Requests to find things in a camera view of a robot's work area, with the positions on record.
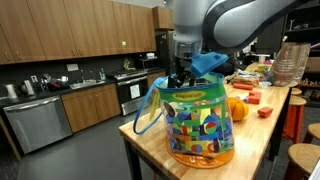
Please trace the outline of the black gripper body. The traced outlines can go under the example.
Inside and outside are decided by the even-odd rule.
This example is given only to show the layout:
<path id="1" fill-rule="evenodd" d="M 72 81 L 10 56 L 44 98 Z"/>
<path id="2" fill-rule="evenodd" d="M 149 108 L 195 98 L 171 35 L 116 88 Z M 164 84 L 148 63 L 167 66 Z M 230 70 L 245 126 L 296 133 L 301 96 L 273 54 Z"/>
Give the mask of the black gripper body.
<path id="1" fill-rule="evenodd" d="M 174 58 L 175 68 L 176 68 L 176 75 L 177 79 L 180 82 L 188 82 L 195 79 L 194 75 L 191 73 L 191 59 L 182 59 L 175 57 Z"/>

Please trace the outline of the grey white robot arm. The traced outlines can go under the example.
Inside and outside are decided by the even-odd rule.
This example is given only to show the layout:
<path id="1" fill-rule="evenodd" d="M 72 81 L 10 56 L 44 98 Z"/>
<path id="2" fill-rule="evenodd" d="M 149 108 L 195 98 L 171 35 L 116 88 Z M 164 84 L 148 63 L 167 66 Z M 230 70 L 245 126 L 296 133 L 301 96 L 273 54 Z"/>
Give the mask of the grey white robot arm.
<path id="1" fill-rule="evenodd" d="M 308 0 L 174 0 L 176 73 L 168 86 L 180 88 L 213 71 L 271 23 Z"/>

